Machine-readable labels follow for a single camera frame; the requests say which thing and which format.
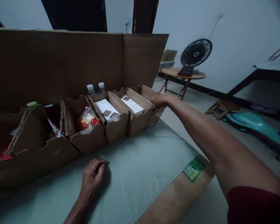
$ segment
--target white box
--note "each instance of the white box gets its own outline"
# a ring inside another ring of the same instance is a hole
[[[131,98],[129,98],[127,95],[124,95],[121,97],[121,100],[132,109],[134,112],[134,118],[137,117],[139,114],[142,114],[144,112],[144,109],[140,107],[135,101],[133,101]]]
[[[120,113],[106,99],[97,101],[94,104],[107,123],[120,119]]]

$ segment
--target white bottle cap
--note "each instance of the white bottle cap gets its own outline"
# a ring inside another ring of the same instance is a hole
[[[93,90],[93,85],[92,84],[87,85],[87,89],[88,90]]]
[[[100,87],[100,88],[105,88],[105,84],[104,84],[103,82],[100,82],[100,83],[99,83],[99,87]]]

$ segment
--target black baseboard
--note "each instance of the black baseboard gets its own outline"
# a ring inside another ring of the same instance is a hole
[[[159,73],[159,76],[160,77],[165,77],[165,75],[163,73]],[[176,83],[181,84],[183,86],[186,84],[185,80],[181,80],[181,79],[174,78],[174,77],[171,77],[170,81],[176,82]],[[221,99],[221,100],[228,100],[228,101],[230,101],[230,102],[232,102],[232,103],[234,103],[234,104],[236,104],[240,107],[251,110],[251,107],[250,107],[251,104],[252,104],[251,101],[244,100],[244,99],[241,99],[241,98],[238,98],[238,97],[235,97],[235,96],[231,96],[231,95],[228,95],[226,93],[222,93],[222,92],[219,92],[219,91],[216,91],[216,90],[213,90],[213,89],[209,89],[209,88],[206,88],[204,86],[200,86],[200,85],[197,85],[197,84],[194,84],[194,83],[191,83],[191,82],[190,82],[188,88],[197,90],[199,92],[208,94],[210,96],[213,96],[213,97]],[[280,111],[278,111],[278,114],[264,114],[264,115],[280,121]]]

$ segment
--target tiled floor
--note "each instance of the tiled floor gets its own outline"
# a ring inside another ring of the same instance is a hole
[[[153,89],[159,91],[163,86],[164,81],[155,82]],[[168,89],[174,92],[179,92],[182,85],[175,82],[168,83]],[[183,101],[193,108],[204,113],[216,102],[217,98],[206,95],[199,91],[188,88]],[[193,139],[189,136],[181,121],[172,112],[170,108],[166,108],[161,119],[165,121],[174,131],[176,131],[182,138],[191,144],[202,155],[202,151],[195,144]],[[280,129],[280,122],[263,116],[263,119],[271,126]],[[260,140],[254,136],[242,133],[223,121],[217,121],[225,129],[231,132],[238,140],[245,144],[255,155],[258,156],[273,172],[280,177],[280,162],[275,159],[277,155],[274,151],[269,149]],[[199,198],[191,205],[185,216],[180,220],[180,223],[227,223],[228,205],[224,195],[219,186],[216,177],[212,179],[207,188],[202,192]]]

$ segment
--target fan grille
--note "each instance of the fan grille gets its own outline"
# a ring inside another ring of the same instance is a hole
[[[212,51],[212,43],[208,39],[199,39],[190,43],[183,51],[180,61],[183,66],[195,67],[204,62]]]

